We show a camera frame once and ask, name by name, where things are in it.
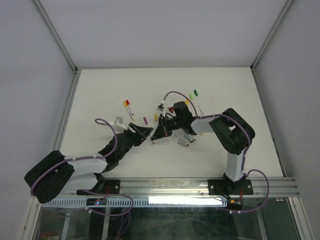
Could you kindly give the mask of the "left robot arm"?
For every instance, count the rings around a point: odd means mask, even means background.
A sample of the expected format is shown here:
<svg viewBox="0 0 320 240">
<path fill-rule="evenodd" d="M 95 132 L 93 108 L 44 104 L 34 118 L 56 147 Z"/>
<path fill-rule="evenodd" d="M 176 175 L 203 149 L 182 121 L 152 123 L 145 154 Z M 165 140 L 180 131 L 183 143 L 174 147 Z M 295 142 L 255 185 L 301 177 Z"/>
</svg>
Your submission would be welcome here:
<svg viewBox="0 0 320 240">
<path fill-rule="evenodd" d="M 111 193 L 102 174 L 117 167 L 132 147 L 140 146 L 153 131 L 151 127 L 133 123 L 124 126 L 118 120 L 109 123 L 97 118 L 95 122 L 108 126 L 113 132 L 112 139 L 102 150 L 89 156 L 69 158 L 59 150 L 53 150 L 25 174 L 24 181 L 30 194 L 41 204 L 64 193 Z"/>
</svg>

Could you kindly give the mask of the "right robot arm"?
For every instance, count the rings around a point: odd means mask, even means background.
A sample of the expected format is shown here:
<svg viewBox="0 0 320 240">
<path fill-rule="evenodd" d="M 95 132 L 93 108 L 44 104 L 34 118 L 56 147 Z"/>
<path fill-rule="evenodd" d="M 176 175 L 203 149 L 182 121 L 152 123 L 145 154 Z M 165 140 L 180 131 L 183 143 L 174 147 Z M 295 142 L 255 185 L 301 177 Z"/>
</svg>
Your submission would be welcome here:
<svg viewBox="0 0 320 240">
<path fill-rule="evenodd" d="M 233 109 L 223 113 L 206 116 L 193 116 L 185 102 L 173 104 L 175 116 L 158 117 L 158 125 L 151 139 L 153 141 L 169 137 L 173 131 L 182 130 L 195 136 L 214 133 L 227 151 L 227 167 L 223 175 L 223 187 L 230 194 L 241 189 L 241 180 L 245 178 L 244 165 L 256 133 L 254 129 Z"/>
</svg>

